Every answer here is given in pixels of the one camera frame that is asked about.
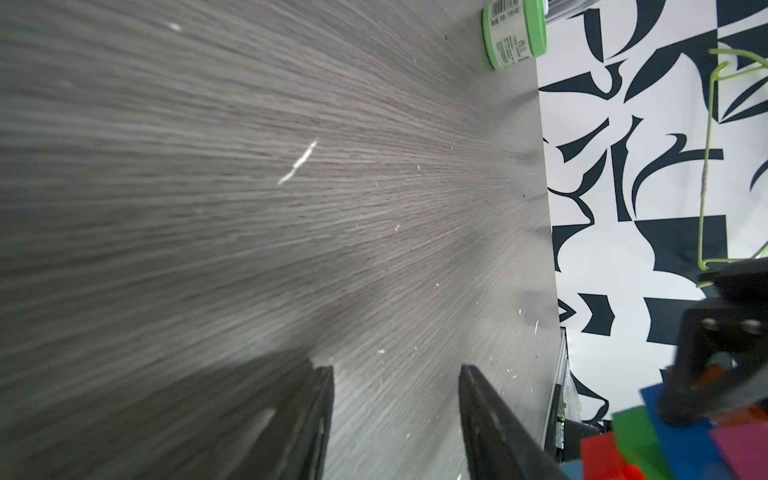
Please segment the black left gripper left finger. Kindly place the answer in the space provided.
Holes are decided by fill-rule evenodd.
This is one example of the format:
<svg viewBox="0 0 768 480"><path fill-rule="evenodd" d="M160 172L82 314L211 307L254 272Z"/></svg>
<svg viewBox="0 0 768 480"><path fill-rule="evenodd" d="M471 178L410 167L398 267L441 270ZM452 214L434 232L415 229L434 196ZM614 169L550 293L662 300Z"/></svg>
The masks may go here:
<svg viewBox="0 0 768 480"><path fill-rule="evenodd" d="M334 370L314 369L298 392L276 409L229 479L323 477L334 404Z"/></svg>

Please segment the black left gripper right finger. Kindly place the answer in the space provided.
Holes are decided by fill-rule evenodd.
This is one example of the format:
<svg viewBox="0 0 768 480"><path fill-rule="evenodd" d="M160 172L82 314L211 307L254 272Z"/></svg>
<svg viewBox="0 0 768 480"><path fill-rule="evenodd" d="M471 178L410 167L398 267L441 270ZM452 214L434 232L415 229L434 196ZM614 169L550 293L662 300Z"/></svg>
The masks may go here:
<svg viewBox="0 0 768 480"><path fill-rule="evenodd" d="M461 366L458 397L470 479L567 479L478 367Z"/></svg>

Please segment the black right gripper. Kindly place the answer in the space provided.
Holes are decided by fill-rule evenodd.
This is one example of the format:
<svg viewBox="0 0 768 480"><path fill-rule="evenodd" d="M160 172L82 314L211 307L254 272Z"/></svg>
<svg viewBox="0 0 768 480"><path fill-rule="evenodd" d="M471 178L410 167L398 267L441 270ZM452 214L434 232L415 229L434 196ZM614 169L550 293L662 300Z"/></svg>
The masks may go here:
<svg viewBox="0 0 768 480"><path fill-rule="evenodd" d="M767 398L767 263L748 259L699 274L723 298L683 315L657 404L663 421L688 426Z"/></svg>

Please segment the light blue lego brick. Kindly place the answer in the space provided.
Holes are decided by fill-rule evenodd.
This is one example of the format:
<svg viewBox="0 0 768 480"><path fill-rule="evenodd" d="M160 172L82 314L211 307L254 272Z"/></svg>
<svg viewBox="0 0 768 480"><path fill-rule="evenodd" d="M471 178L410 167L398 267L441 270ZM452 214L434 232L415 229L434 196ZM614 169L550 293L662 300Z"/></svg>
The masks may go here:
<svg viewBox="0 0 768 480"><path fill-rule="evenodd" d="M583 480L583 462L581 459L572 460L560 465L562 472L569 480Z"/></svg>

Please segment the pink lego brick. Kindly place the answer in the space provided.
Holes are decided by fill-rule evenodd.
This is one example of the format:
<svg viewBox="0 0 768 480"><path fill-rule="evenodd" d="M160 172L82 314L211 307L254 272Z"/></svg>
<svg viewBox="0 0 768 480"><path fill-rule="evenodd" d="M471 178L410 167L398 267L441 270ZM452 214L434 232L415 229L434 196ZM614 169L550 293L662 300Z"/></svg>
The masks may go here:
<svg viewBox="0 0 768 480"><path fill-rule="evenodd" d="M767 480L767 422L715 428L718 451L739 480Z"/></svg>

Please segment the dark blue lego brick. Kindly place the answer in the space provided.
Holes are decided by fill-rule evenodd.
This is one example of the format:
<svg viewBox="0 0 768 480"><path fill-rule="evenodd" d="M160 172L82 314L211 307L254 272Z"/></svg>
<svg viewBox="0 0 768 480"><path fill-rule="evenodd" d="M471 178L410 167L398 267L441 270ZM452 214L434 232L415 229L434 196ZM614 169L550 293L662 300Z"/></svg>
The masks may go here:
<svg viewBox="0 0 768 480"><path fill-rule="evenodd" d="M734 480L735 475L710 437L713 424L701 420L678 427L664 422L658 412L662 384L640 390L666 463L676 479Z"/></svg>

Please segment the red lego brick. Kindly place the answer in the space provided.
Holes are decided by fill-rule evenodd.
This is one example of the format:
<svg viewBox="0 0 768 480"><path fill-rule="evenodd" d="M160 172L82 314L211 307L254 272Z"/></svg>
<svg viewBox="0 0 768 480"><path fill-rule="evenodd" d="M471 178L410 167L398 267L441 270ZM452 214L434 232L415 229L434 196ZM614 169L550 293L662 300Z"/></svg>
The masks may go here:
<svg viewBox="0 0 768 480"><path fill-rule="evenodd" d="M619 452L613 433L582 439L580 451L585 480L645 480Z"/></svg>

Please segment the green lego brick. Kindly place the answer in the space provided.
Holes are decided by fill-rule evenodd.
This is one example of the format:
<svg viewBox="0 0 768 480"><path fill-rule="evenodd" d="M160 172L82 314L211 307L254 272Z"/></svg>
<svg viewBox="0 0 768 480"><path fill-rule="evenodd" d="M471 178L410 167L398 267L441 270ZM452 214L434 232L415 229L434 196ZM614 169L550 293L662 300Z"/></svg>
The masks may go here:
<svg viewBox="0 0 768 480"><path fill-rule="evenodd" d="M638 406L615 413L613 433L626 463L639 469L645 479L675 478L664 458L645 407Z"/></svg>

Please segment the orange lego brick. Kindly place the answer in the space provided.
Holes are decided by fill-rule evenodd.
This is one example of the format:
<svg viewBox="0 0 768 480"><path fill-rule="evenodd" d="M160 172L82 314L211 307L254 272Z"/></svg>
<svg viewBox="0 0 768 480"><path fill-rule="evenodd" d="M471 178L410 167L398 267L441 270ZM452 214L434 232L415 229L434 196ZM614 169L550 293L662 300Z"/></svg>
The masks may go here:
<svg viewBox="0 0 768 480"><path fill-rule="evenodd" d="M696 383L697 388L703 388L712 384L715 380L724 377L727 373L725 367L719 363L708 365ZM709 420L715 427L725 428L738 425L766 422L767 412L757 404L749 404L741 407L733 407L710 416Z"/></svg>

